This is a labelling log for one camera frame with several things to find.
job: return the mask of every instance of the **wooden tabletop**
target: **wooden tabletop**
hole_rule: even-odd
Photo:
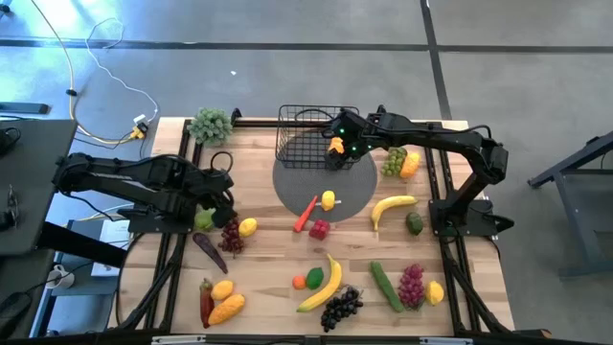
[[[152,154],[177,153],[181,140],[184,118],[162,118],[157,129]],[[463,129],[465,121],[444,121],[447,128]],[[296,234],[291,229],[297,216],[284,208],[277,198],[272,181],[275,160],[275,128],[235,128],[230,141],[222,147],[234,155],[234,168],[230,175],[235,186],[235,209],[241,219],[258,220],[258,231],[245,239],[246,249],[232,259],[223,253],[229,273],[223,274],[209,257],[188,239],[177,292],[173,333],[192,334],[322,334],[320,317],[323,307],[312,312],[298,313],[296,308],[313,292],[295,290],[291,285],[295,275],[307,275],[311,268],[321,266],[325,272],[325,285],[329,277],[329,261],[326,253],[343,267],[343,284],[363,289],[364,308],[357,315],[343,319],[334,331],[335,335],[452,335],[449,306],[445,299],[436,307],[424,305],[420,311],[395,313],[375,285],[368,263],[378,260],[395,287],[401,270],[407,265],[419,263],[424,267],[423,281],[440,282],[444,287],[441,250],[433,236],[427,209],[431,198],[425,162],[417,174],[408,179],[384,177],[379,174],[375,195],[369,204],[352,218],[332,225],[328,237],[317,241],[307,231]],[[405,147],[409,152],[423,154],[423,148]],[[187,157],[192,157],[193,142]],[[209,164],[216,149],[202,152],[201,166]],[[377,149],[371,152],[379,170],[387,152]],[[435,154],[438,176],[443,173],[439,155]],[[220,156],[217,164],[224,164]],[[449,153],[454,184],[460,186],[470,175],[471,168],[459,154]],[[440,190],[444,196],[444,185]],[[415,206],[398,207],[386,211],[379,222],[379,232],[373,231],[371,210],[377,201],[387,196],[411,195],[419,202]],[[410,236],[404,225],[409,211],[418,212],[424,219],[424,230],[418,236]],[[220,231],[211,235],[213,243],[220,242]],[[159,247],[159,235],[145,235],[135,245],[127,258],[121,281],[121,315],[125,319],[136,307],[151,284]],[[473,285],[498,320],[513,329],[511,310],[497,252],[493,244],[480,238],[465,238],[466,251]],[[242,312],[221,325],[207,330],[202,328],[199,317],[198,286],[203,278],[218,282],[229,279],[235,282],[235,292],[245,296]],[[468,317],[465,296],[458,289],[458,299],[465,325]],[[156,313],[159,322],[164,312],[167,289],[160,294]],[[109,325],[114,324],[111,317]]]

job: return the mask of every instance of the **concrete floor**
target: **concrete floor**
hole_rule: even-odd
[[[83,39],[92,25],[117,15],[125,23],[126,40],[427,43],[419,0],[38,2],[67,38]],[[613,45],[610,1],[430,0],[429,5],[439,44]],[[52,36],[29,1],[12,1],[11,8],[12,15],[0,18],[0,39]],[[112,24],[95,35],[116,36]],[[53,107],[47,118],[67,118],[68,75],[61,51],[0,49],[3,101],[44,102]],[[87,127],[119,137],[133,117],[151,114],[147,99],[96,69],[85,50],[69,53],[81,92],[77,114]],[[150,93],[161,116],[191,116],[200,106],[275,116],[279,105],[296,103],[351,104],[362,112],[386,104],[411,118],[441,118],[428,52],[113,49],[95,54],[128,84]],[[441,53],[453,119],[490,125],[494,138],[510,151],[507,179],[486,192],[496,213],[515,220],[499,242],[517,329],[545,328],[555,337],[603,343],[613,338],[613,275],[564,282],[557,278],[558,268],[579,264],[574,239],[555,186],[534,191],[526,184],[610,130],[611,58],[589,53]],[[75,142],[72,151],[137,159],[139,144],[108,151]],[[608,158],[604,164],[613,166],[613,155]],[[100,208],[123,203],[93,193],[85,196]],[[63,223],[91,213],[58,196],[49,220]],[[63,325],[58,321],[55,327],[77,331]]]

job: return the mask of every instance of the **black wire basket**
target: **black wire basket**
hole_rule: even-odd
[[[346,108],[359,115],[353,106],[286,104],[279,108],[275,155],[290,169],[325,169],[324,156],[330,138],[322,136],[329,121]],[[342,169],[350,169],[358,159],[349,159]]]

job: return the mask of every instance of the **purple eggplant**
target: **purple eggplant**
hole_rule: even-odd
[[[228,266],[226,266],[226,263],[221,258],[221,255],[219,255],[217,248],[215,248],[215,246],[211,243],[211,241],[205,234],[198,232],[193,233],[192,240],[196,244],[198,244],[202,251],[207,253],[207,255],[211,257],[211,259],[213,259],[213,261],[219,266],[219,268],[221,268],[223,273],[228,273]]]

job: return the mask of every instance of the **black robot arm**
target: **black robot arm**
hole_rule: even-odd
[[[54,184],[62,194],[97,191],[135,203],[119,214],[141,222],[140,229],[157,232],[188,232],[196,205],[215,208],[213,221],[222,227],[232,219],[234,185],[224,170],[200,170],[190,161],[162,154],[138,162],[95,158],[73,153],[57,162]]]
[[[475,129],[478,127],[486,128],[488,137],[477,132]],[[381,106],[366,119],[348,109],[342,109],[322,135],[343,140],[343,153],[336,149],[327,153],[327,166],[332,170],[340,169],[349,158],[359,158],[370,150],[388,150],[403,145],[417,145],[463,155],[472,168],[470,177],[458,191],[444,200],[433,200],[430,204],[433,228],[441,236],[462,232],[474,212],[478,213],[474,215],[474,223],[484,223],[482,214],[490,211],[490,204],[486,200],[474,198],[487,185],[505,179],[507,172],[509,154],[502,144],[491,139],[486,126],[465,130],[444,129],[440,124],[414,123],[403,116],[386,112]],[[472,226],[477,229],[474,235],[494,235],[493,232],[512,226],[512,221],[499,217],[486,218],[483,226],[474,223]]]

